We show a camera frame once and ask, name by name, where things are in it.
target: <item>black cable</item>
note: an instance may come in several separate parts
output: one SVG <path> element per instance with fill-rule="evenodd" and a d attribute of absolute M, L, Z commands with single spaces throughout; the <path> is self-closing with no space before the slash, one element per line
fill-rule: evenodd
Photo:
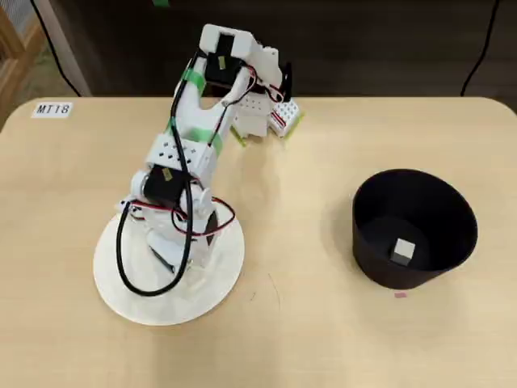
<path fill-rule="evenodd" d="M 223 201 L 221 198 L 217 198 L 216 196 L 212 197 L 212 202 L 215 202 L 217 204 L 221 204 L 223 206 L 225 206 L 231 216 L 228 220 L 226 220 L 225 222 L 223 222 L 222 224 L 220 224 L 217 228 L 215 228 L 214 230 L 210 230 L 209 232 L 192 232 L 192 235 L 195 236 L 195 237 L 209 237 L 209 236 L 212 236 L 214 235 L 215 233 L 219 233 L 221 232 L 225 227 L 227 227 L 229 224 L 231 224 L 233 222 L 233 220 L 235 220 L 235 217 L 236 217 L 236 213 L 235 213 L 235 210 L 233 210 L 233 208 L 225 201 Z M 170 219 L 172 220 L 172 225 L 174 225 L 175 229 L 181 233 L 181 234 L 185 234 L 186 231 L 181 229 L 178 224 L 176 224 L 176 221 L 174 220 L 174 215 L 175 214 L 178 214 L 176 212 L 171 212 L 170 214 Z M 179 220 L 182 221 L 184 219 L 184 216 L 182 214 L 178 214 L 179 216 Z"/>
<path fill-rule="evenodd" d="M 208 142 L 208 146 L 209 147 L 212 146 L 212 143 L 213 143 L 214 139 L 216 138 L 217 134 L 219 133 L 219 129 L 221 128 L 221 125 L 222 125 L 223 119 L 225 118 L 226 111 L 228 110 L 228 107 L 231 106 L 231 105 L 235 105 L 237 103 L 240 103 L 242 101 L 242 99 L 244 99 L 244 97 L 246 97 L 246 95 L 248 93 L 250 93 L 251 89 L 253 89 L 253 87 L 257 84 L 257 78 L 258 78 L 257 70 L 255 70 L 255 68 L 253 66 L 250 66 L 250 65 L 247 65 L 246 67 L 248 67 L 248 68 L 253 70 L 253 73 L 254 73 L 253 83 L 251 84 L 251 86 L 249 86 L 246 89 L 246 91 L 244 93 L 242 93 L 241 97 L 239 97 L 238 99 L 235 99 L 234 101 L 232 101 L 230 103 L 227 103 L 225 105 L 225 109 L 223 110 L 223 112 L 221 114 L 221 118 L 219 119 L 219 121 L 217 121 L 216 130 L 214 131 L 212 137 L 210 138 L 210 141 Z"/>
<path fill-rule="evenodd" d="M 45 36 L 47 37 L 48 46 L 50 47 L 50 51 L 52 52 L 52 55 L 54 56 L 54 61 L 56 62 L 57 69 L 59 70 L 59 73 L 61 74 L 62 78 L 65 80 L 65 82 L 70 86 L 70 89 L 74 91 L 74 93 L 81 97 L 81 93 L 75 88 L 75 86 L 72 84 L 72 82 L 66 77 L 65 72 L 63 71 L 63 68 L 61 67 L 61 64 L 59 63 L 59 59 L 57 58 L 56 48 L 54 47 L 54 44 L 52 43 L 52 40 L 50 39 L 50 35 L 48 34 L 47 26 L 45 26 L 45 23 L 43 22 L 43 18 L 41 17 L 40 10 L 34 3 L 34 0 L 31 0 L 32 8 L 34 8 L 34 12 L 36 13 L 36 16 L 38 17 L 38 20 L 40 21 L 41 28 L 43 28 L 43 32 Z"/>
<path fill-rule="evenodd" d="M 188 64 L 187 69 L 191 70 L 194 67 L 195 60 L 200 56 L 199 52 L 196 52 L 194 57 L 191 59 Z M 181 95 L 185 90 L 185 86 L 187 85 L 187 80 L 182 79 L 179 84 L 178 91 L 176 92 L 176 96 L 174 97 L 174 101 L 172 106 L 170 107 L 170 118 L 175 118 L 176 111 L 178 110 L 178 103 L 181 99 Z M 176 128 L 175 120 L 170 120 L 170 130 L 172 131 L 172 135 L 174 137 L 174 142 L 176 143 L 176 149 L 178 150 L 179 156 L 179 164 L 181 165 L 182 172 L 184 174 L 188 174 L 188 166 L 187 159 L 185 158 L 185 153 L 183 152 L 183 147 L 181 144 L 181 137 L 179 136 L 178 129 Z M 192 190 L 190 183 L 187 182 L 185 185 L 185 193 L 187 197 L 187 231 L 185 235 L 185 246 L 183 247 L 183 257 L 181 259 L 181 264 L 179 265 L 178 273 L 174 277 L 174 279 L 166 286 L 155 289 L 153 291 L 146 291 L 143 289 L 137 288 L 135 285 L 131 283 L 124 272 L 124 264 L 122 263 L 122 230 L 124 229 L 124 223 L 126 222 L 126 218 L 128 217 L 129 207 L 131 206 L 130 202 L 127 202 L 124 206 L 124 211 L 122 212 L 122 216 L 120 217 L 119 227 L 116 231 L 116 263 L 117 268 L 119 270 L 120 279 L 122 279 L 124 285 L 133 293 L 140 295 L 141 297 L 157 297 L 158 295 L 162 295 L 167 291 L 173 289 L 179 281 L 182 279 L 185 270 L 187 269 L 187 261 L 188 256 L 191 253 L 191 244 L 192 244 L 192 229 L 194 224 L 194 210 L 192 207 Z"/>
<path fill-rule="evenodd" d="M 494 29 L 495 15 L 498 12 L 498 7 L 499 7 L 499 0 L 495 0 L 494 6 L 492 7 L 492 14 L 490 16 L 490 21 L 488 23 L 488 29 L 486 31 L 485 44 L 483 45 L 481 55 L 479 56 L 479 59 L 477 60 L 476 65 L 474 65 L 474 67 L 470 71 L 469 76 L 467 77 L 467 79 L 465 79 L 465 82 L 463 82 L 463 87 L 461 87 L 461 93 L 460 93 L 461 97 L 463 97 L 465 95 L 465 91 L 467 90 L 467 85 L 469 84 L 470 79 L 473 77 L 473 75 L 477 71 L 477 68 L 485 59 L 486 52 L 488 51 L 488 46 L 490 45 L 490 37 L 492 36 L 492 30 Z"/>

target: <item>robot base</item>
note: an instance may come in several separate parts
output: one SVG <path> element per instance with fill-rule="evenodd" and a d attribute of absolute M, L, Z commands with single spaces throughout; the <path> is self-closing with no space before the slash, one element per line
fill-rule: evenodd
<path fill-rule="evenodd" d="M 222 205 L 219 219 L 230 217 Z M 106 304 L 135 323 L 165 326 L 184 323 L 209 312 L 222 302 L 237 282 L 244 261 L 244 236 L 236 219 L 217 237 L 206 268 L 187 267 L 182 280 L 168 293 L 141 297 L 120 279 L 115 255 L 120 215 L 114 216 L 101 235 L 94 256 L 94 279 Z M 171 273 L 147 245 L 145 223 L 128 217 L 122 238 L 122 259 L 129 280 L 140 289 L 159 289 L 172 280 Z"/>

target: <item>black container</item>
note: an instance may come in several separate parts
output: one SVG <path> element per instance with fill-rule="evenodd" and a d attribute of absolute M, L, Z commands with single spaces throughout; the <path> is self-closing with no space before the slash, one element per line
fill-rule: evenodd
<path fill-rule="evenodd" d="M 352 208 L 355 259 L 370 279 L 391 289 L 412 289 L 459 266 L 476 246 L 467 201 L 425 172 L 376 174 L 359 188 Z M 395 258 L 399 238 L 414 244 L 409 263 Z"/>

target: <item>dark background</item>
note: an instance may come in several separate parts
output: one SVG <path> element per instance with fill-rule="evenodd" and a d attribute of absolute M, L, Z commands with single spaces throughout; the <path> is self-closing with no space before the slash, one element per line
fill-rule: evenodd
<path fill-rule="evenodd" d="M 172 95 L 205 23 L 293 63 L 295 95 L 459 95 L 493 0 L 52 0 L 94 95 Z M 517 109 L 517 0 L 502 0 L 466 95 Z"/>

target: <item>green tape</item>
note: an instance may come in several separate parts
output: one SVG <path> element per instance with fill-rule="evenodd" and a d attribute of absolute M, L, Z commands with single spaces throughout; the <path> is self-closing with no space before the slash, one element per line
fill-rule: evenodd
<path fill-rule="evenodd" d="M 162 6 L 162 7 L 170 6 L 169 0 L 153 0 L 153 4 L 155 6 Z"/>
<path fill-rule="evenodd" d="M 203 94 L 204 87 L 206 86 L 207 83 L 201 74 L 196 73 L 192 69 L 186 69 L 183 72 L 182 79 L 186 79 L 188 82 L 192 82 L 194 85 L 197 86 L 197 90 L 200 91 L 200 95 Z"/>
<path fill-rule="evenodd" d="M 305 116 L 305 113 L 302 113 L 300 115 L 300 117 L 298 117 L 294 123 L 294 125 L 292 126 L 291 130 L 288 132 L 287 135 L 284 136 L 284 140 L 288 140 L 291 136 L 292 136 L 292 133 L 294 132 L 294 130 L 298 127 L 298 124 L 300 123 L 301 119 L 303 119 Z"/>
<path fill-rule="evenodd" d="M 241 135 L 238 134 L 237 130 L 235 129 L 235 127 L 231 126 L 229 127 L 229 131 L 232 133 L 232 135 L 237 139 L 237 142 L 243 146 L 243 147 L 246 147 L 246 142 L 245 140 L 241 137 Z"/>
<path fill-rule="evenodd" d="M 212 140 L 212 137 L 212 131 L 201 128 L 193 128 L 185 136 L 187 140 L 195 141 L 196 143 L 208 143 Z M 217 156 L 219 156 L 223 150 L 223 141 L 221 140 L 221 136 L 216 135 L 213 139 L 212 145 L 216 149 Z"/>

